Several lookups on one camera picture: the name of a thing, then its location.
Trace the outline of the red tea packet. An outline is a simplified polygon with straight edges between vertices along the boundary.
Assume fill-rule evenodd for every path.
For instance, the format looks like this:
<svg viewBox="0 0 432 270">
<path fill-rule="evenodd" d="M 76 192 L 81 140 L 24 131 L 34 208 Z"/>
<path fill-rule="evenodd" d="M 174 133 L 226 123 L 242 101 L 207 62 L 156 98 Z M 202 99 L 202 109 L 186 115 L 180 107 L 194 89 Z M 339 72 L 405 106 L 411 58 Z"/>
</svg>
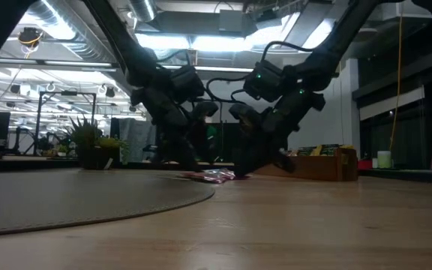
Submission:
<svg viewBox="0 0 432 270">
<path fill-rule="evenodd" d="M 202 172 L 184 172 L 181 177 L 198 182 L 222 184 L 233 180 L 236 176 L 233 171 L 228 169 L 207 169 Z"/>
</svg>

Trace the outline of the small potted green plant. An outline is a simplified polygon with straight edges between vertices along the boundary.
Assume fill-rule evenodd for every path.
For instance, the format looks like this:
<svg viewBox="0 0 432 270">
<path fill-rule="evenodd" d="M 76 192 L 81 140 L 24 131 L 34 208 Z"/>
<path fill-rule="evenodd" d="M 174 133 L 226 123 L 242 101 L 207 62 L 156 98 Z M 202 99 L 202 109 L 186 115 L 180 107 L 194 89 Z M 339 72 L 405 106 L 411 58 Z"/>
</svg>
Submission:
<svg viewBox="0 0 432 270">
<path fill-rule="evenodd" d="M 85 170 L 109 170 L 115 164 L 128 162 L 129 145 L 126 141 L 104 136 L 96 120 L 90 122 L 85 116 L 82 121 L 70 119 L 72 128 L 68 129 L 75 143 L 76 155 Z"/>
</svg>

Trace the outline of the round grey table mat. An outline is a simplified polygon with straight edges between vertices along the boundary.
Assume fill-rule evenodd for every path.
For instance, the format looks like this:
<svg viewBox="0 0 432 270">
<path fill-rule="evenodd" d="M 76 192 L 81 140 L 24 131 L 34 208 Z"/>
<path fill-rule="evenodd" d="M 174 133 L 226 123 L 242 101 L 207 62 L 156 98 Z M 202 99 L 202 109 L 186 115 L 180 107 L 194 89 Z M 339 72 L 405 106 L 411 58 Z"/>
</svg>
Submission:
<svg viewBox="0 0 432 270">
<path fill-rule="evenodd" d="M 0 172 L 0 236 L 136 218 L 215 194 L 209 184 L 142 171 Z"/>
</svg>

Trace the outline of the black aluminium table frame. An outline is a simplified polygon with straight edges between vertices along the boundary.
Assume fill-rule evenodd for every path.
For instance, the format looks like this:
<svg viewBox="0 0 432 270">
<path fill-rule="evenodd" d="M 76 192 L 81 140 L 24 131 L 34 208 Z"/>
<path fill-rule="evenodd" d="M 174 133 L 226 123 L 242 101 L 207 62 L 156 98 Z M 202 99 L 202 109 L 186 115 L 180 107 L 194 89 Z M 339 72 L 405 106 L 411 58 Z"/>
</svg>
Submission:
<svg viewBox="0 0 432 270">
<path fill-rule="evenodd" d="M 20 172 L 29 170 L 52 170 L 52 169 L 72 169 L 80 168 L 77 160 L 47 160 L 47 159 L 29 159 L 29 160 L 0 160 L 0 173 Z M 189 171 L 178 163 L 128 163 L 122 165 L 119 163 L 112 165 L 113 169 L 121 170 L 175 170 Z"/>
</svg>

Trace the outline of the silver ventilation duct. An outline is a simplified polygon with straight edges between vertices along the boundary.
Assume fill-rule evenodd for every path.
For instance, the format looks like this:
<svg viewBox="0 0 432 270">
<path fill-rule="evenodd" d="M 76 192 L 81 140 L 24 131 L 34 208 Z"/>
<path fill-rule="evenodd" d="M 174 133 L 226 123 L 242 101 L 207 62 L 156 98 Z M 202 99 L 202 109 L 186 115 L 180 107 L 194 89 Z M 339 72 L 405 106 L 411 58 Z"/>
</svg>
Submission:
<svg viewBox="0 0 432 270">
<path fill-rule="evenodd" d="M 89 62 L 112 62 L 119 65 L 128 89 L 141 88 L 157 70 L 156 61 L 136 42 L 136 38 L 119 19 L 110 0 L 79 0 L 100 27 L 108 46 L 97 37 L 70 5 L 70 0 L 7 0 L 10 10 L 29 14 L 37 25 L 67 48 Z"/>
</svg>

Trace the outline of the black metal gantry frame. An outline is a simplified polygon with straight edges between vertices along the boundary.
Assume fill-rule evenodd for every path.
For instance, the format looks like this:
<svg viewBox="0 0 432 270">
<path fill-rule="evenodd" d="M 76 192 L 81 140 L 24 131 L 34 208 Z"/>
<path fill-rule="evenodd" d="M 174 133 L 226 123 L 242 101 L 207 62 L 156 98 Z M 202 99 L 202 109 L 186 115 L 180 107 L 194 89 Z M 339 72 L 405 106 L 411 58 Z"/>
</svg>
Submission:
<svg viewBox="0 0 432 270">
<path fill-rule="evenodd" d="M 83 95 L 83 96 L 92 96 L 92 102 L 90 103 L 92 105 L 91 108 L 91 123 L 95 123 L 95 109 L 96 109 L 96 101 L 97 101 L 97 94 L 92 92 L 81 92 L 81 91 L 40 91 L 39 92 L 39 99 L 38 99 L 38 107 L 37 107 L 37 116 L 36 116 L 36 128 L 35 128 L 35 138 L 34 138 L 34 145 L 33 145 L 33 155 L 36 156 L 38 153 L 38 144 L 39 144 L 39 133 L 40 133 L 40 125 L 41 125 L 41 113 L 42 113 L 42 106 L 46 103 L 43 102 L 43 97 L 46 94 L 51 94 L 50 97 L 53 97 L 54 95 L 61 95 L 61 96 L 77 96 L 77 95 Z"/>
</svg>

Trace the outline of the wooden compartment tray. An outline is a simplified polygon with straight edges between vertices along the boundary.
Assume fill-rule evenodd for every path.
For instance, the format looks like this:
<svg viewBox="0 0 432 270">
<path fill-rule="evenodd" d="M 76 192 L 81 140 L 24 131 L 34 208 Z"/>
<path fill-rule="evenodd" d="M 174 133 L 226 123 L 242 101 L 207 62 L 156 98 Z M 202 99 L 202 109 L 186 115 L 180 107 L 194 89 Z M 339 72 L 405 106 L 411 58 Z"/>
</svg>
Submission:
<svg viewBox="0 0 432 270">
<path fill-rule="evenodd" d="M 358 180 L 358 158 L 355 149 L 337 148 L 333 156 L 295 156 L 290 159 L 295 164 L 293 172 L 286 172 L 269 164 L 258 169 L 254 174 L 327 182 Z"/>
</svg>

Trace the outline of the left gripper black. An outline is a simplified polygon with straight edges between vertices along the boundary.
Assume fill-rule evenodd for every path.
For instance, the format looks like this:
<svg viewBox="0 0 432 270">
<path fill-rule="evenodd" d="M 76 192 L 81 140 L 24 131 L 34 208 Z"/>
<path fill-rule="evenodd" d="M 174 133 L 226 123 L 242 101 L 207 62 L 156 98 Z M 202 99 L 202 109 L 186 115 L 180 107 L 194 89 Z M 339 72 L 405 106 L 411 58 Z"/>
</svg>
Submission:
<svg viewBox="0 0 432 270">
<path fill-rule="evenodd" d="M 185 65 L 177 70 L 158 68 L 144 86 L 132 91 L 130 103 L 132 106 L 142 104 L 155 125 L 187 126 L 188 117 L 179 109 L 179 105 L 191 98 L 203 96 L 204 91 L 202 80 L 193 66 Z M 160 153 L 163 161 L 174 161 L 187 170 L 200 172 L 192 144 L 196 134 L 196 125 L 182 136 L 174 127 L 162 127 Z"/>
</svg>

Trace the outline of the long led light bar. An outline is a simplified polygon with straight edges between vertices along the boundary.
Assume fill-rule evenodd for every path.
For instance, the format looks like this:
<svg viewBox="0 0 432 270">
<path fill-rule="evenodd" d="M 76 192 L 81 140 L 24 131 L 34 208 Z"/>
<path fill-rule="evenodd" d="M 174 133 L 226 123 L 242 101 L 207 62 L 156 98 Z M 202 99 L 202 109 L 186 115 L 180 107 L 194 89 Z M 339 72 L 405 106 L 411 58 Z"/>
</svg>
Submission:
<svg viewBox="0 0 432 270">
<path fill-rule="evenodd" d="M 0 58 L 0 65 L 22 65 L 22 66 L 50 66 L 61 67 L 61 68 L 79 68 L 82 71 L 108 71 L 116 72 L 119 69 L 119 65 L 116 63 L 108 62 L 90 62 L 90 61 L 57 61 L 57 60 L 42 60 L 42 59 L 30 59 L 30 58 Z M 209 72 L 227 72 L 227 73 L 238 73 L 238 74 L 249 74 L 251 68 L 239 68 L 239 67 L 207 67 L 207 66 L 194 66 L 197 71 L 209 71 Z"/>
</svg>

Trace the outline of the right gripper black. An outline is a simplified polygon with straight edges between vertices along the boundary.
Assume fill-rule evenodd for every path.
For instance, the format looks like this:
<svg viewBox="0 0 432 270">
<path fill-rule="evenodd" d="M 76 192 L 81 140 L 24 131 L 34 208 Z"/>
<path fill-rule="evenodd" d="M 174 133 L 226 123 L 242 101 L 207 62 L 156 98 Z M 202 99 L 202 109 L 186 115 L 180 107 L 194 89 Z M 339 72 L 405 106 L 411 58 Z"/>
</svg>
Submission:
<svg viewBox="0 0 432 270">
<path fill-rule="evenodd" d="M 256 63 L 253 71 L 244 81 L 244 91 L 254 99 L 273 102 L 259 112 L 262 116 L 262 134 L 247 136 L 241 147 L 241 154 L 235 162 L 235 175 L 246 176 L 267 164 L 267 148 L 276 149 L 271 153 L 271 162 L 288 173 L 296 165 L 280 148 L 287 137 L 299 129 L 299 122 L 314 108 L 322 110 L 325 99 L 320 93 L 325 84 L 323 70 L 313 64 L 287 65 L 279 68 L 269 61 Z"/>
</svg>

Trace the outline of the grey cloth cover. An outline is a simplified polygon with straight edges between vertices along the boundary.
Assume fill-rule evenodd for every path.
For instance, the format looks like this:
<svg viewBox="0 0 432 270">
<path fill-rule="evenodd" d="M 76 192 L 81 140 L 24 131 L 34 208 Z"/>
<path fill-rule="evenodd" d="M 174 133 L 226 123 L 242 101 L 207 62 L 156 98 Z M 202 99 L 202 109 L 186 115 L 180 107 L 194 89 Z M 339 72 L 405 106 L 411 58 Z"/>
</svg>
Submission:
<svg viewBox="0 0 432 270">
<path fill-rule="evenodd" d="M 120 118 L 119 139 L 127 145 L 127 155 L 124 158 L 128 163 L 146 161 L 152 152 L 143 151 L 146 146 L 154 145 L 156 127 L 150 121 L 137 121 L 134 118 Z"/>
</svg>

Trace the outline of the grey ceiling box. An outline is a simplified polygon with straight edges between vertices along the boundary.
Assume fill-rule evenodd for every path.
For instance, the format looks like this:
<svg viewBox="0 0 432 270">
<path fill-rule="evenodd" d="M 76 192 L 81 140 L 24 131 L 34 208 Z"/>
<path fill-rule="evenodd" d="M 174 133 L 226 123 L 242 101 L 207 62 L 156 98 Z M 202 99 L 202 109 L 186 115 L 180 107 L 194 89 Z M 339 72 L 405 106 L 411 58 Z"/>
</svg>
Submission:
<svg viewBox="0 0 432 270">
<path fill-rule="evenodd" d="M 243 13 L 239 10 L 220 10 L 219 26 L 220 32 L 241 32 L 243 24 Z"/>
</svg>

